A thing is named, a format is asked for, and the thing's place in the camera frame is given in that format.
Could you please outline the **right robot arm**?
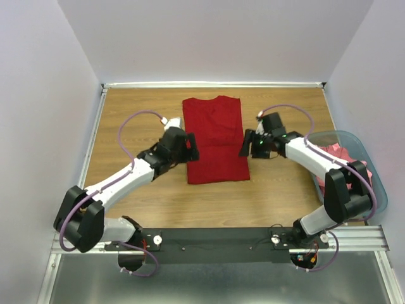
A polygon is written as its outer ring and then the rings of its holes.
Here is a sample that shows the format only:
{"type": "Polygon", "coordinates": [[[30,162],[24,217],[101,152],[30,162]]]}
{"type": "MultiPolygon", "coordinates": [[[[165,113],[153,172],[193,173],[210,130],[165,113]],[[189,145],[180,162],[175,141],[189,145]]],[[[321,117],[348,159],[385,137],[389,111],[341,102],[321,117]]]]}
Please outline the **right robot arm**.
{"type": "Polygon", "coordinates": [[[288,233],[296,247],[307,247],[327,229],[375,214],[377,197],[364,163],[338,158],[312,144],[307,136],[287,132],[278,113],[259,112],[257,121],[257,129],[245,131],[240,156],[266,159],[276,152],[324,183],[322,206],[296,220],[288,233]]]}

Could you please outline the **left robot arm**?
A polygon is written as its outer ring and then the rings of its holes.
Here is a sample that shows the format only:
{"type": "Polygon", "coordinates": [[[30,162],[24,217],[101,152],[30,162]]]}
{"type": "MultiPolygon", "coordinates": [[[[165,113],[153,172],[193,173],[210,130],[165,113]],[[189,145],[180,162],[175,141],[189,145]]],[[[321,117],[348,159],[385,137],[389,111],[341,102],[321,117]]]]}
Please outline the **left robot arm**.
{"type": "Polygon", "coordinates": [[[73,249],[85,253],[102,241],[118,241],[126,250],[136,249],[140,244],[140,225],[129,217],[107,218],[106,212],[179,163],[198,159],[195,135],[180,127],[169,127],[157,143],[141,151],[117,173],[86,189],[71,187],[53,224],[61,247],[67,240],[73,249]]]}

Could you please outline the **dark red t-shirt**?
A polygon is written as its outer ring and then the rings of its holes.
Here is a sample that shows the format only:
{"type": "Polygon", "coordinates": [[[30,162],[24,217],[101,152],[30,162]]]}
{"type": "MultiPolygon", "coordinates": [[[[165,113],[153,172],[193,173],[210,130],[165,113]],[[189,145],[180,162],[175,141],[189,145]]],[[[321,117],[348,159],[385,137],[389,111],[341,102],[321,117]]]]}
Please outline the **dark red t-shirt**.
{"type": "Polygon", "coordinates": [[[239,156],[244,140],[239,98],[189,98],[182,102],[185,129],[196,138],[199,160],[187,164],[189,184],[250,179],[247,158],[239,156]]]}

